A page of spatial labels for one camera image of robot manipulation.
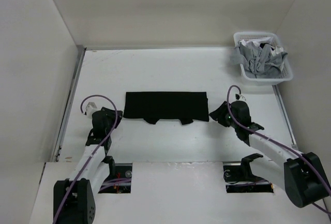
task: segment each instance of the white table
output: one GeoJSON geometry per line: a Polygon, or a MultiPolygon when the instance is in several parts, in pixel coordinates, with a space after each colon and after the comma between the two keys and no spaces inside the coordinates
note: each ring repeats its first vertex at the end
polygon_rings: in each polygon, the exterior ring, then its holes
{"type": "MultiPolygon", "coordinates": [[[[53,186],[76,163],[47,163],[30,224],[52,223],[53,186]]],[[[99,194],[93,224],[329,224],[310,205],[295,207],[284,191],[226,193],[221,162],[133,163],[130,194],[99,194]]]]}
{"type": "MultiPolygon", "coordinates": [[[[225,100],[229,86],[238,84],[252,120],[278,141],[291,145],[273,88],[241,85],[239,67],[229,62],[231,51],[232,48],[87,51],[61,162],[46,165],[30,224],[52,222],[53,186],[68,177],[83,154],[92,123],[80,113],[79,105],[88,95],[108,96],[123,110],[128,91],[206,91],[211,112],[225,100]]],[[[99,108],[111,107],[103,99],[93,101],[99,108]]],[[[277,187],[274,194],[227,194],[220,161],[239,161],[257,151],[240,141],[232,128],[212,120],[182,126],[177,120],[150,125],[143,120],[123,119],[112,140],[110,154],[115,161],[133,162],[132,190],[130,194],[99,194],[94,224],[329,223],[328,216],[313,206],[296,208],[277,187]]]]}
{"type": "MultiPolygon", "coordinates": [[[[242,87],[252,120],[278,141],[291,145],[272,86],[241,85],[239,66],[229,62],[231,52],[232,48],[87,51],[59,160],[75,162],[83,154],[92,122],[80,113],[79,105],[88,95],[105,95],[123,110],[129,91],[206,91],[211,112],[223,103],[232,84],[242,87]]],[[[99,108],[111,107],[104,99],[91,100],[99,108]]],[[[187,126],[177,120],[150,125],[123,119],[112,140],[110,155],[118,163],[240,161],[257,152],[240,141],[232,128],[212,119],[187,126]]]]}

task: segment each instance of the black cloth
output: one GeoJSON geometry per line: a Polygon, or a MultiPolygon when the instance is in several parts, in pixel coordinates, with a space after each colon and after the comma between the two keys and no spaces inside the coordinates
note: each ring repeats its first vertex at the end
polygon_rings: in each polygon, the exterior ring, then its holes
{"type": "Polygon", "coordinates": [[[209,122],[206,92],[127,92],[124,118],[142,118],[150,124],[160,119],[209,122]]]}

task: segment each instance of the white wall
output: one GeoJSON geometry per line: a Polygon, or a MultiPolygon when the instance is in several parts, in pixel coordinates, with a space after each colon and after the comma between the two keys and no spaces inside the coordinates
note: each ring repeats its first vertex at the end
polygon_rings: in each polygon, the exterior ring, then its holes
{"type": "Polygon", "coordinates": [[[77,44],[233,45],[233,33],[275,32],[294,0],[55,0],[77,44]]]}
{"type": "Polygon", "coordinates": [[[331,180],[330,0],[296,0],[277,34],[294,71],[280,90],[296,141],[304,152],[320,156],[331,180]]]}
{"type": "Polygon", "coordinates": [[[76,58],[52,0],[0,0],[0,223],[28,223],[76,58]]]}

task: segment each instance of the gray cloth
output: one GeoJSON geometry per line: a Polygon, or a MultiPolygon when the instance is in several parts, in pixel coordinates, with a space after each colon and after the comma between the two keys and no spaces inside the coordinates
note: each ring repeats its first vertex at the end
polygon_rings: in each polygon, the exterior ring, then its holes
{"type": "Polygon", "coordinates": [[[280,78],[284,59],[287,52],[275,56],[271,54],[271,45],[266,44],[263,49],[252,42],[244,46],[241,42],[234,48],[230,61],[242,64],[249,78],[280,78]]]}

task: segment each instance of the white basket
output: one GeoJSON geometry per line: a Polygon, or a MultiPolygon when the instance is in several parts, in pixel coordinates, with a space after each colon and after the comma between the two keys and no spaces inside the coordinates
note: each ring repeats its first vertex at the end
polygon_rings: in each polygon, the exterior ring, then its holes
{"type": "MultiPolygon", "coordinates": [[[[248,41],[250,39],[260,39],[266,37],[273,37],[272,46],[282,46],[276,34],[266,33],[266,32],[239,32],[233,35],[235,45],[238,44],[240,40],[248,41]]],[[[249,78],[246,76],[244,66],[240,64],[242,71],[242,80],[245,84],[255,84],[255,85],[276,85],[284,81],[291,81],[293,79],[293,73],[289,61],[287,58],[284,60],[284,68],[281,73],[280,78],[249,78]]]]}

